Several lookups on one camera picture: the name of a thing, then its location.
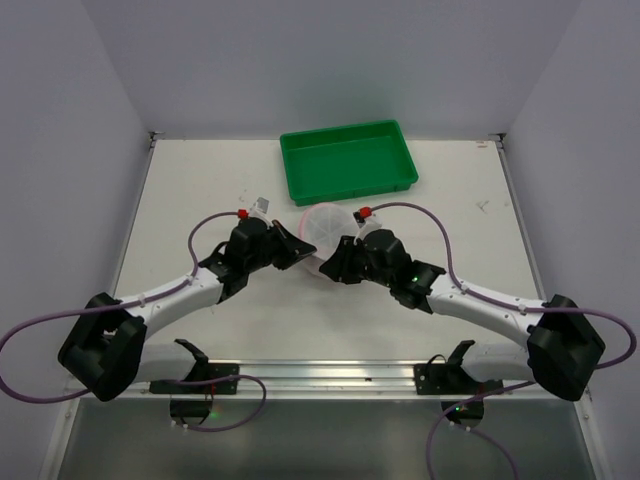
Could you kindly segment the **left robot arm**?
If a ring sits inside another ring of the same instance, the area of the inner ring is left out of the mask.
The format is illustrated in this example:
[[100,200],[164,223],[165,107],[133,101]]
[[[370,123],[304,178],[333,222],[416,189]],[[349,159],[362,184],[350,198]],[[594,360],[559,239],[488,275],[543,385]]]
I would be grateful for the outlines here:
[[315,252],[277,220],[241,219],[228,240],[179,279],[127,299],[94,296],[58,361],[99,400],[113,400],[141,380],[145,343],[154,334],[228,300],[247,286],[252,273],[268,266],[286,270]]

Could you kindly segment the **white pink mesh laundry bag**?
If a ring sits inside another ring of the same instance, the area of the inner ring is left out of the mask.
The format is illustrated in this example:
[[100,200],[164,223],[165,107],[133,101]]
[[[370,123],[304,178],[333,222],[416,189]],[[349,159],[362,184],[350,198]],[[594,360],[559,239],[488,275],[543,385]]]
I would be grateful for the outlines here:
[[298,225],[298,237],[313,245],[316,252],[302,261],[303,266],[321,279],[319,269],[336,251],[343,236],[354,237],[359,231],[352,213],[335,203],[319,203],[308,208]]

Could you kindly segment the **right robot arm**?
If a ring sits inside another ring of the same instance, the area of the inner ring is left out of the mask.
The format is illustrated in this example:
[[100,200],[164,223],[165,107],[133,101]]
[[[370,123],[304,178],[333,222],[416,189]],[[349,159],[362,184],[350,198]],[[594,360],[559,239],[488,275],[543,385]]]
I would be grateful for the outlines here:
[[388,288],[402,306],[467,321],[505,338],[503,344],[467,343],[453,364],[470,379],[535,382],[554,396],[579,400],[605,343],[570,299],[516,300],[456,282],[444,268],[416,260],[387,230],[362,239],[343,237],[319,268],[337,283],[370,281]]

